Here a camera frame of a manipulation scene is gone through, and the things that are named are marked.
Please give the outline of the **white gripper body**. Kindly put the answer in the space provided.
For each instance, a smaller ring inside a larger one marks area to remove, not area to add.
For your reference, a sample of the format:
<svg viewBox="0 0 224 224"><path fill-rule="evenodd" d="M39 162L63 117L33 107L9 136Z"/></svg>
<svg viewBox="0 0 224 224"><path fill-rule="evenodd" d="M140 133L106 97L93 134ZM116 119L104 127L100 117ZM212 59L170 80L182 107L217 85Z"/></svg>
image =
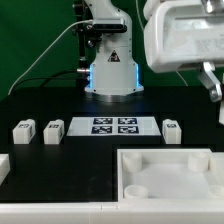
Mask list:
<svg viewBox="0 0 224 224"><path fill-rule="evenodd" d="M147 0L144 47L156 73L192 69L199 63L224 66L224 9L207 13L203 0Z"/></svg>

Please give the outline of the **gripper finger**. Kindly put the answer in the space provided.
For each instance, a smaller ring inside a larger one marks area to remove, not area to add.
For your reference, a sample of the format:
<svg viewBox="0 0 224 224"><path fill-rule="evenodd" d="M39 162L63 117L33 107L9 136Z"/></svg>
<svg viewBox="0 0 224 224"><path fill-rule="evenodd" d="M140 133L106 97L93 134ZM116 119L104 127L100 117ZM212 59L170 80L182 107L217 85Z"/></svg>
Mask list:
<svg viewBox="0 0 224 224"><path fill-rule="evenodd" d="M223 98L222 84L214 74L215 65L213 62L203 62L199 67L198 79L209 91L212 102L221 101Z"/></svg>

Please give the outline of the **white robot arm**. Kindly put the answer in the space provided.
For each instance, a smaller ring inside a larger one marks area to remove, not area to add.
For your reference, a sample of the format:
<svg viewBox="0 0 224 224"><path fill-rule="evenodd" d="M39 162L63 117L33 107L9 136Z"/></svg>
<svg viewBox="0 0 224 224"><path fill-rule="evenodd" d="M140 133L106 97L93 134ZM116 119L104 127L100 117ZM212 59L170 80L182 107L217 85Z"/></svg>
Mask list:
<svg viewBox="0 0 224 224"><path fill-rule="evenodd" d="M132 57L132 20L111 0L84 0L92 20L87 30L97 37L85 91L101 99L129 97L144 90ZM224 66L224 3L209 0L148 0L143 29L149 68L155 73L199 70L198 78L212 101L223 97L214 75Z"/></svg>

